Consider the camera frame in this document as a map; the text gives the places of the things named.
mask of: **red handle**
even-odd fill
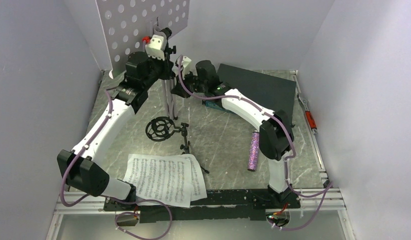
[[[311,129],[317,129],[315,119],[312,116],[310,111],[305,111],[305,116],[307,117],[308,124],[310,125]]]

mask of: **circular hole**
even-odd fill
[[[123,4],[120,4],[117,8],[119,13],[123,13],[123,11],[125,10],[125,6],[123,6]]]
[[[105,11],[105,19],[111,19],[112,18],[112,12],[110,10]]]
[[[115,32],[114,27],[110,27],[110,29],[108,30],[108,34],[113,35]]]

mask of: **black mounting plate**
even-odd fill
[[[266,209],[282,209],[286,203],[288,209],[298,209],[301,206],[298,196],[293,192],[288,192],[282,201],[277,201],[275,193],[266,188],[207,190],[207,198],[192,201],[190,208],[171,206],[170,210],[173,220],[249,218],[260,221],[266,219]],[[169,220],[169,213],[163,206],[139,206],[138,209],[140,223]],[[104,204],[104,211],[125,210],[109,201]]]

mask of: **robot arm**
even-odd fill
[[[294,140],[292,129],[288,125],[288,116],[285,112],[281,110],[275,112],[260,106],[244,96],[238,89],[231,88],[228,84],[222,83],[219,80],[215,67],[209,60],[198,62],[195,69],[192,68],[191,60],[186,56],[183,59],[179,57],[176,62],[180,63],[180,69],[183,69],[180,70],[181,75],[179,75],[177,85],[173,88],[172,93],[183,98],[191,96],[181,84],[181,79],[179,78],[182,76],[184,86],[191,93],[204,93],[206,97],[199,98],[211,100],[220,107],[232,111],[249,122],[260,133],[259,148],[268,159],[270,187],[277,193],[287,189],[284,163],[281,159],[284,154],[291,150],[290,144],[279,124],[268,116],[273,115],[278,118],[284,124],[290,138]]]
[[[147,100],[148,89],[158,79],[175,77],[172,72],[174,64],[169,57],[174,49],[170,49],[167,43],[171,34],[170,29],[163,29],[152,36],[146,52],[133,52],[128,56],[124,80],[114,90],[97,123],[71,151],[62,150],[58,154],[58,166],[67,185],[94,197],[103,195],[125,202],[136,200],[136,187],[110,177],[102,168],[103,160],[122,127]],[[72,162],[75,163],[66,175]]]

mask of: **metal frame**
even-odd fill
[[[300,86],[297,80],[297,71],[291,72],[293,78],[296,82],[296,91],[297,93],[301,93]],[[322,183],[328,180],[328,174],[325,170],[324,163],[322,161],[322,156],[316,141],[316,136],[312,134],[312,130],[309,127],[309,137],[313,144],[313,148],[315,150],[315,157],[316,157],[316,164],[319,167],[320,178]],[[300,188],[296,189],[296,191],[301,192],[305,195],[312,195],[318,192],[323,191],[323,188]],[[66,192],[65,198],[69,202],[73,202],[83,196],[84,193],[82,192]],[[301,212],[301,216],[305,211],[313,212],[318,207],[322,196],[316,196],[313,198],[304,198],[299,197],[301,208],[288,208],[285,211],[288,212]],[[104,203],[106,199],[105,197],[93,197],[88,196],[84,200],[82,200],[79,204],[73,207],[66,207],[64,206],[60,198],[58,198],[57,204],[55,206],[55,210],[52,216],[51,224],[49,227],[48,234],[46,236],[46,240],[56,240],[58,233],[60,231],[61,223],[63,221],[64,215],[116,215],[121,213],[121,211],[104,211]],[[266,209],[266,212],[273,213],[280,211],[280,209]],[[355,240],[356,236],[353,231],[353,227],[350,222],[350,217],[347,212],[347,207],[345,205],[343,196],[341,194],[341,190],[339,188],[331,188],[328,193],[326,194],[325,201],[320,208],[320,211],[337,211],[339,220],[342,225],[342,229],[345,235],[345,239],[347,240]]]

